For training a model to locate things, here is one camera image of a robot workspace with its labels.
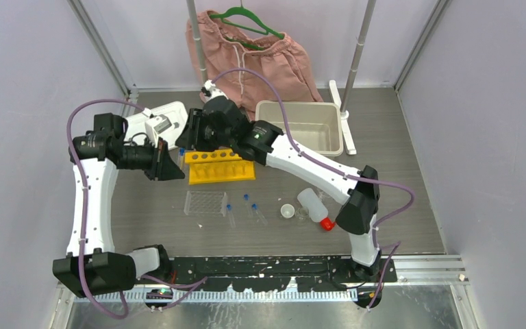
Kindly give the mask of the blue-capped small test tube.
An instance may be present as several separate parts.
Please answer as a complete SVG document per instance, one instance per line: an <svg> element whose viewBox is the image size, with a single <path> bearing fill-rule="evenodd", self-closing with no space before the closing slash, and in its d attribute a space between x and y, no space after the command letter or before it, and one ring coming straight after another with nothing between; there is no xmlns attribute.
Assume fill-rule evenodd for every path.
<svg viewBox="0 0 526 329"><path fill-rule="evenodd" d="M231 228L235 228L236 227L236 220L235 220L235 217L234 217L233 208L232 208L232 206L230 204L227 204L226 205L226 209L227 209L227 217L229 219L230 227Z"/></svg>

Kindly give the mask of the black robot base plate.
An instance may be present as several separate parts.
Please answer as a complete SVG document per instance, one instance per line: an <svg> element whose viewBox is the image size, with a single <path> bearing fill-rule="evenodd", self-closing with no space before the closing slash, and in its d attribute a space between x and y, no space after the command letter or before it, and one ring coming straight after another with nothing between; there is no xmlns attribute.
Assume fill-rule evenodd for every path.
<svg viewBox="0 0 526 329"><path fill-rule="evenodd" d="M343 291L368 288L383 277L397 280L394 263L384 257L369 269L361 269L348 256L227 256L175 257L165 269L148 275L176 285L194 284L205 278L199 291L255 293L285 291L290 283L298 292Z"/></svg>

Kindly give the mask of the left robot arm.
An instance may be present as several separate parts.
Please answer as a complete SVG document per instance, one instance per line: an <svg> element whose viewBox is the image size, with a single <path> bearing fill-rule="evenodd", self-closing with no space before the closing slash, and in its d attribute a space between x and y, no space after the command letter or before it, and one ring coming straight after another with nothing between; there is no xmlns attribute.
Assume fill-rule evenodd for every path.
<svg viewBox="0 0 526 329"><path fill-rule="evenodd" d="M53 262L52 271L77 297L130 290L145 274L157 283L171 277L173 266L160 244L127 254L115 251L112 198L120 170L140 170L151 181L185 177L169 155L185 121L175 112L146 111L127 118L96 114L93 129L73 138L73 232L65 257Z"/></svg>

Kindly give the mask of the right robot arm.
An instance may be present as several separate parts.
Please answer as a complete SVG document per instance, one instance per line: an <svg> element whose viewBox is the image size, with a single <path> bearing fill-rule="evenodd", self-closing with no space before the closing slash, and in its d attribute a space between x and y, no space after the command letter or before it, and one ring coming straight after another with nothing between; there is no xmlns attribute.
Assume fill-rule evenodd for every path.
<svg viewBox="0 0 526 329"><path fill-rule="evenodd" d="M244 160L285 171L326 192L341 205L335 223L349 235L355 277L368 282L379 273L381 251L373 238L379 201L374 168L359 170L334 162L291 141L272 123L250 121L224 96L192 109L175 144L194 151L230 148Z"/></svg>

